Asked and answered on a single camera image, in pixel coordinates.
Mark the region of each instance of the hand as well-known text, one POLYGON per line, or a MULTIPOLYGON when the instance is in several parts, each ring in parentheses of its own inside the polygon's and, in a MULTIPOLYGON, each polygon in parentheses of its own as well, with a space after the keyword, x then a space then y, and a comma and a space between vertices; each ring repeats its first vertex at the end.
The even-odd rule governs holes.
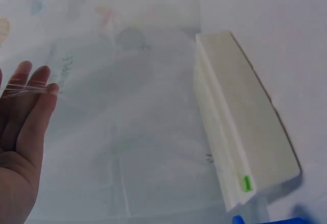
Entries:
POLYGON ((46 86, 50 69, 40 67, 27 82, 31 69, 29 61, 20 63, 0 98, 1 224, 23 224, 35 204, 44 134, 57 102, 59 87, 46 86), (31 86, 43 93, 12 95, 13 89, 31 86))

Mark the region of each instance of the blue plastic item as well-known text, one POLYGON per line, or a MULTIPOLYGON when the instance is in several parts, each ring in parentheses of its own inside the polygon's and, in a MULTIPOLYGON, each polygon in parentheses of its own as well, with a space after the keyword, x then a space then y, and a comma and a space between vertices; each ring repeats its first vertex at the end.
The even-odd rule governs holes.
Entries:
MULTIPOLYGON (((274 223, 274 224, 310 224, 308 221, 303 220, 301 218, 294 218, 294 219, 289 219, 289 220, 280 220, 280 221, 267 222, 267 223, 262 223, 262 224, 269 224, 269 223, 274 223)), ((234 216, 232 224, 245 224, 245 222, 238 215, 238 216, 234 216)))

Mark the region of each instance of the transparent plastic sheet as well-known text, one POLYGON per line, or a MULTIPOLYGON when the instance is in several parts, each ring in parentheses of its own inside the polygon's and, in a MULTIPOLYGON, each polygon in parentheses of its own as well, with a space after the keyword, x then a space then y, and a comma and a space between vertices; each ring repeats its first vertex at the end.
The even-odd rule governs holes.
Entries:
MULTIPOLYGON (((27 223, 227 223, 235 214, 225 213, 209 163, 186 8, 180 0, 0 1, 10 22, 3 84, 30 60, 48 65, 60 86, 27 223)), ((236 212, 256 220, 257 207, 236 212)))

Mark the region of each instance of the green sticker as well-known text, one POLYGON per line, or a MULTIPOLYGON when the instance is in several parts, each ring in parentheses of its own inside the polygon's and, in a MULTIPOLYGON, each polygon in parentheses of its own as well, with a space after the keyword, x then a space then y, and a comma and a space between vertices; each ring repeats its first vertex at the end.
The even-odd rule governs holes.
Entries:
POLYGON ((252 185, 251 185, 251 179, 250 176, 243 177, 243 191, 244 192, 250 192, 252 191, 252 185))

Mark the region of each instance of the clear plastic film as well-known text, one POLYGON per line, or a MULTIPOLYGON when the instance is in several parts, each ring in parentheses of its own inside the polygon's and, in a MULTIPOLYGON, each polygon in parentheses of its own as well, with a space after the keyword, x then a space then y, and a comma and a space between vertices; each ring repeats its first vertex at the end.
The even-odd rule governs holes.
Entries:
POLYGON ((230 219, 193 93, 199 17, 197 0, 0 0, 3 85, 29 60, 60 87, 27 223, 230 219))

